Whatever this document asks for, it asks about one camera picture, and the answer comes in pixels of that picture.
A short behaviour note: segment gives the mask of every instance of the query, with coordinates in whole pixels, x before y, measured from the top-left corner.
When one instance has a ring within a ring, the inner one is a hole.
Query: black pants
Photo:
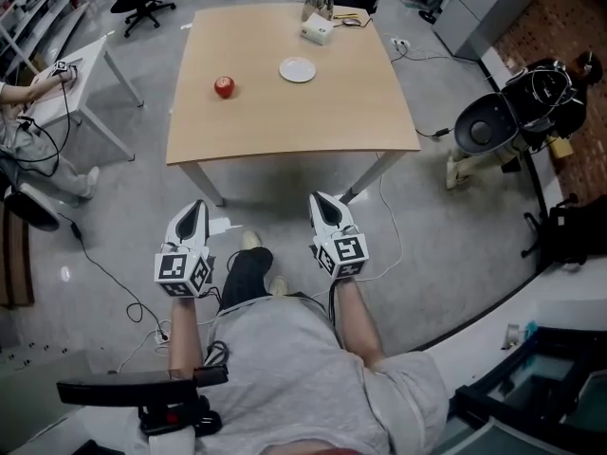
[[[272,253],[263,246],[239,251],[226,278],[219,310],[226,310],[243,301],[268,297],[269,293],[264,286],[264,276],[271,268],[273,261]],[[324,310],[321,303],[310,299],[304,293],[293,293],[289,297],[312,300]]]

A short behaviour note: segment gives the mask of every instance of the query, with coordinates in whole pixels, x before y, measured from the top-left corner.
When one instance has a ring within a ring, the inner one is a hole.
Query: gray floor
[[[70,138],[67,155],[83,171],[101,164],[101,184],[90,203],[63,211],[81,225],[90,255],[162,319],[170,315],[171,303],[152,281],[154,254],[168,221],[200,197],[181,170],[164,165],[175,84],[188,37],[188,30],[181,26],[189,24],[198,9],[303,0],[173,1],[177,10],[158,16],[161,28],[146,22],[124,39],[122,16],[109,13],[108,1],[97,0],[99,10],[80,24],[68,49],[115,31],[109,41],[146,106],[142,110],[131,107],[111,74],[101,76],[91,106],[136,150],[137,159],[120,161],[116,150],[84,127],[78,129]],[[399,0],[381,0],[374,22],[384,42],[389,40],[385,34],[393,34],[431,55],[447,52],[430,26]],[[394,55],[388,44],[386,48]],[[449,59],[400,60],[395,72],[415,124],[424,132],[451,127],[468,104],[490,91],[478,67]],[[526,171],[486,173],[465,188],[449,192],[444,175],[452,136],[421,140],[422,151],[406,155],[383,180],[382,191],[402,238],[402,261],[382,278],[361,284],[389,354],[407,351],[473,317],[532,272],[531,260],[519,256],[530,239],[522,213],[536,208]],[[206,170],[230,206],[210,206],[211,216],[228,216],[233,225],[257,229],[275,253],[270,274],[287,277],[291,290],[322,292],[330,281],[308,249],[312,230],[306,196],[315,189],[344,191],[374,160],[374,154],[364,153],[212,163]],[[401,254],[378,186],[372,185],[351,206],[371,251],[365,278],[378,276]],[[219,287],[227,273],[225,261],[238,248],[241,231],[241,227],[230,229],[210,239],[217,257],[214,283]],[[154,328],[147,315],[140,324],[129,321],[124,309],[130,298],[85,259],[67,227],[53,234],[33,230],[30,250],[36,303],[13,314],[23,342],[89,349],[94,368],[106,370],[115,369]],[[212,319],[214,300],[200,300],[197,306],[201,322]],[[206,329],[200,327],[202,336]],[[155,355],[154,346],[149,338],[125,370],[164,367],[166,359]]]

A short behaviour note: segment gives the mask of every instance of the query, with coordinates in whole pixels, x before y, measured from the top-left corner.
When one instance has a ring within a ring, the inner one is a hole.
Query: brick wall
[[[569,61],[592,49],[607,71],[607,0],[534,0],[496,49],[517,65]],[[607,74],[588,96],[588,117],[571,138],[574,154],[555,161],[563,194],[586,204],[607,193]]]

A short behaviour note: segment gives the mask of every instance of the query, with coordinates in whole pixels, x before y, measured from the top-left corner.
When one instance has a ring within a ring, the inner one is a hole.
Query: red button
[[[167,423],[169,425],[176,425],[177,423],[179,423],[179,418],[177,417],[177,414],[172,411],[169,411],[167,413]]]

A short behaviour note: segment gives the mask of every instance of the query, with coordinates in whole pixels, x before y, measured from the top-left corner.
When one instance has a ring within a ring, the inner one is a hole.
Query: white plate
[[[316,66],[303,57],[289,57],[281,62],[281,76],[291,82],[307,82],[316,75]]]

